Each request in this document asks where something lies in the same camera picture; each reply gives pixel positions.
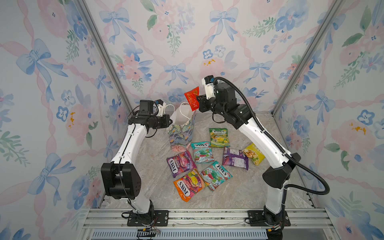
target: floral wallpaper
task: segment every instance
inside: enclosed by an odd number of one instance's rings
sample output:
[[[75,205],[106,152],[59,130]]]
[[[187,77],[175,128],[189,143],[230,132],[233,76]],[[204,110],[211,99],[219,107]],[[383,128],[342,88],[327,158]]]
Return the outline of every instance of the floral wallpaper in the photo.
[[[343,240],[384,239],[383,8],[383,0],[345,1],[275,115],[290,151],[329,184],[330,194],[313,198]],[[300,172],[309,188],[324,189]]]
[[[0,239],[76,239],[127,111],[71,0],[0,3]]]
[[[273,109],[319,27],[318,17],[332,3],[86,2],[132,106],[162,99],[177,107],[185,92],[196,86],[204,92],[201,79],[214,75],[234,82],[255,111]]]

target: teal candy bag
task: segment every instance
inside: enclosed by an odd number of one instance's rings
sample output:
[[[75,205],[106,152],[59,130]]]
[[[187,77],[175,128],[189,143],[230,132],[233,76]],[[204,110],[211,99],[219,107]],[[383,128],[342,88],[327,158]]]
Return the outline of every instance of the teal candy bag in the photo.
[[[210,142],[193,142],[191,143],[196,163],[213,162],[214,156]]]

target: red candy bag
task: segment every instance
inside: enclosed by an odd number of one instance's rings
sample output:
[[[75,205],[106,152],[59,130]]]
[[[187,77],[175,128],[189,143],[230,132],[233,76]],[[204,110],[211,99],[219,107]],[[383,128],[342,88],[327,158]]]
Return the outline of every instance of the red candy bag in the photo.
[[[199,101],[196,99],[196,97],[199,95],[199,87],[196,87],[195,89],[184,93],[184,95],[187,98],[187,101],[189,102],[192,111],[195,111],[199,108]]]

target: candy bag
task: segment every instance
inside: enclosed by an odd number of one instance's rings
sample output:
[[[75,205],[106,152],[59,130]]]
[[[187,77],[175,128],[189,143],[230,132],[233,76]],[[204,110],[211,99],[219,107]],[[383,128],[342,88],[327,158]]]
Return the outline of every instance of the candy bag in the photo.
[[[192,161],[191,154],[188,151],[167,158],[167,163],[172,171],[173,177],[196,168],[196,164]]]
[[[205,184],[212,191],[232,177],[232,175],[216,161],[213,162],[211,166],[204,169],[200,174]]]
[[[183,201],[188,202],[196,193],[205,187],[197,169],[173,182]]]
[[[229,147],[228,129],[226,128],[210,128],[211,147]]]
[[[241,150],[224,147],[223,165],[242,167],[248,170],[248,157]]]
[[[254,164],[259,165],[265,158],[264,154],[252,143],[243,150],[243,153],[250,158]]]
[[[191,143],[196,163],[213,162],[214,156],[210,142],[193,142]]]
[[[195,111],[199,108],[199,101],[196,99],[196,97],[199,95],[199,87],[196,87],[191,91],[184,93],[184,95],[187,98],[187,101],[189,102],[192,111]]]

